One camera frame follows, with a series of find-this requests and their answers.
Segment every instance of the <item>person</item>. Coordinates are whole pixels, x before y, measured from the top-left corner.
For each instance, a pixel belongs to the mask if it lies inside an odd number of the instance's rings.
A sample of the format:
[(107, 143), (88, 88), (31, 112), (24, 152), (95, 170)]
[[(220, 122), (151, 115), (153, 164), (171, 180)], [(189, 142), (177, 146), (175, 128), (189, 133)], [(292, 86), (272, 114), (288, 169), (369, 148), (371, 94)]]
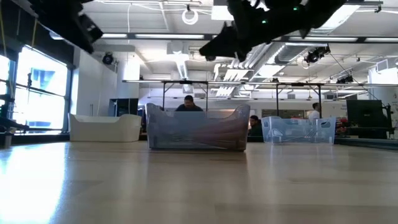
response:
[(251, 137), (262, 137), (262, 126), (261, 120), (256, 115), (250, 117), (250, 127), (249, 136)]
[(313, 119), (319, 119), (320, 118), (320, 114), (319, 111), (321, 110), (321, 106), (319, 103), (314, 103), (312, 105), (312, 108), (314, 109), (310, 115), (308, 116), (309, 120), (313, 120)]
[(193, 102), (193, 97), (191, 95), (187, 95), (184, 98), (184, 104), (180, 105), (176, 110), (178, 111), (203, 111), (199, 106), (195, 105)]

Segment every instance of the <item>floor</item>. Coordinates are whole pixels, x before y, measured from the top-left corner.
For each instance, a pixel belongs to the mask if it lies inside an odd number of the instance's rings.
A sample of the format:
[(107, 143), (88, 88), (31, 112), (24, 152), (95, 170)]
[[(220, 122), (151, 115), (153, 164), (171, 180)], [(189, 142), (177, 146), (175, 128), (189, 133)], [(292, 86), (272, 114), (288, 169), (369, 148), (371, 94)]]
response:
[(55, 143), (0, 150), (0, 223), (398, 223), (398, 152)]

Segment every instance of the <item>computer monitor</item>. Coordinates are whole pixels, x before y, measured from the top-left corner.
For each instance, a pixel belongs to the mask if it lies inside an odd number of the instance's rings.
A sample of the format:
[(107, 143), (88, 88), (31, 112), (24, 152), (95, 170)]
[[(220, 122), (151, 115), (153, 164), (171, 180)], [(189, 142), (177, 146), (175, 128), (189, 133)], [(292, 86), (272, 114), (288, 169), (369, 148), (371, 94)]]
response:
[(360, 128), (385, 128), (381, 100), (347, 100), (347, 114), (350, 123)]

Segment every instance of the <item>black cabinet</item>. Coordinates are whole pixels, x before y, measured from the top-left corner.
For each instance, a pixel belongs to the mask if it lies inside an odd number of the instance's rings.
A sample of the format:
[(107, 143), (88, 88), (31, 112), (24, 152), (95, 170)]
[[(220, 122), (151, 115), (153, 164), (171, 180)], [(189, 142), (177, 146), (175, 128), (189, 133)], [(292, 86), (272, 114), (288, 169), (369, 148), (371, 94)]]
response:
[(122, 116), (124, 114), (137, 115), (138, 99), (110, 99), (109, 100), (109, 116)]

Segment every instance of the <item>clear plastic bin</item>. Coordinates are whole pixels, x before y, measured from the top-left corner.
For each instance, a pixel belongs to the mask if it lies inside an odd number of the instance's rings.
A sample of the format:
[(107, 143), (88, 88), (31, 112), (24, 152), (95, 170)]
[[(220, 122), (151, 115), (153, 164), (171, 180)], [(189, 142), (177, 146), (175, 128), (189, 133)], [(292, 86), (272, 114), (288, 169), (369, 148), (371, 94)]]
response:
[(146, 104), (147, 135), (151, 149), (246, 149), (250, 106), (230, 114), (162, 111)]
[(335, 143), (336, 118), (282, 119), (271, 116), (261, 119), (264, 142)]

